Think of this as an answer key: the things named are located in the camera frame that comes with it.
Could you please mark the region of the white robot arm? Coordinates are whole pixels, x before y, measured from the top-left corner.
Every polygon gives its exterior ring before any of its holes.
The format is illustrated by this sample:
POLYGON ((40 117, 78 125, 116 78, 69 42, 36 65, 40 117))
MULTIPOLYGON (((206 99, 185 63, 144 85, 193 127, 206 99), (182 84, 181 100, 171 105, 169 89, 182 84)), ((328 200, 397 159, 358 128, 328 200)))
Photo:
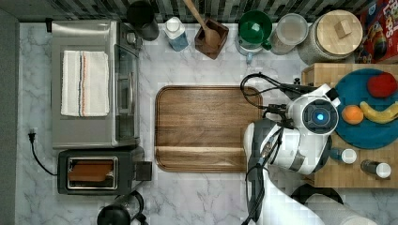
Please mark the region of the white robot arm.
POLYGON ((339 122, 339 95, 323 84, 298 86, 289 98, 281 121, 263 118, 249 124, 245 131, 248 217, 242 225, 324 225, 314 211, 270 181, 269 167, 308 175, 326 164, 330 134, 339 122))

